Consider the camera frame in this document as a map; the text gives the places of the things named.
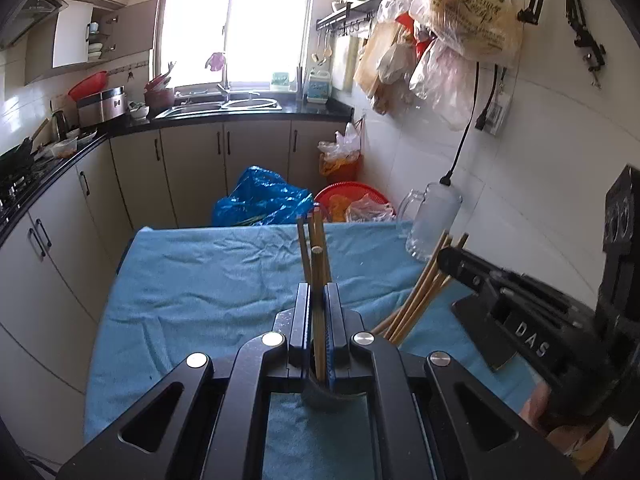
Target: blue plastic bag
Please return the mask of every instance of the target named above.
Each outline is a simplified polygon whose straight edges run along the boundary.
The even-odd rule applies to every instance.
[[[290,186],[273,171],[258,166],[244,170],[229,196],[216,202],[213,227],[295,224],[314,206],[308,189]]]

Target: metal screw head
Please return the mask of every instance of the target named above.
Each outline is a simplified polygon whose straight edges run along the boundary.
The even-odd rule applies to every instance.
[[[429,356],[429,361],[431,361],[436,366],[448,366],[451,362],[451,356],[446,352],[437,350],[431,353],[431,355]]]
[[[262,344],[267,346],[278,346],[284,341],[284,336],[280,332],[267,332],[262,336]]]
[[[353,340],[359,345],[370,345],[373,343],[373,334],[370,334],[369,332],[358,332],[353,336]]]
[[[187,357],[187,366],[190,368],[200,368],[207,363],[207,356],[196,352]]]

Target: bundle of chopsticks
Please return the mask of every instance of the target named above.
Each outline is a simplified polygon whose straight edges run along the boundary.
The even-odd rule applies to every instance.
[[[309,230],[311,258],[306,246],[305,219],[298,218],[298,241],[305,281],[311,285],[311,328],[314,335],[314,359],[316,378],[319,383],[326,379],[326,346],[324,341],[324,286],[331,281],[329,255],[326,251],[326,238],[322,212],[315,207],[306,217]]]
[[[469,238],[469,235],[464,233],[456,243],[456,247],[460,249],[464,247],[467,238]],[[437,257],[440,250],[449,247],[452,241],[449,232],[443,231],[433,250],[431,258],[421,272],[418,281],[415,283],[406,301],[400,308],[391,313],[389,317],[372,330],[374,334],[382,334],[396,346],[404,341],[404,338],[411,332],[412,328],[420,319],[420,316],[427,310],[431,301],[433,301],[451,281],[450,276],[447,276],[438,269]]]

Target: blue tablecloth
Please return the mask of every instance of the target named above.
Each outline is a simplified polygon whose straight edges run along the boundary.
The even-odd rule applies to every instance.
[[[328,224],[328,253],[340,300],[372,328],[402,304],[422,265],[391,224]],[[235,354],[294,306],[303,281],[296,227],[154,231],[136,235],[98,330],[86,394],[85,439],[115,420],[188,354]],[[519,357],[486,366],[450,312],[470,291],[452,284],[402,345],[425,356],[445,350],[519,410],[534,383]],[[265,479],[373,478],[366,403],[315,413],[297,395],[274,395]]]

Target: stainless steel container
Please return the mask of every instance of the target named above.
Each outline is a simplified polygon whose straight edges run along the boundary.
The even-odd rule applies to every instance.
[[[80,126],[93,126],[124,115],[127,111],[127,95],[124,87],[109,88],[78,100]]]

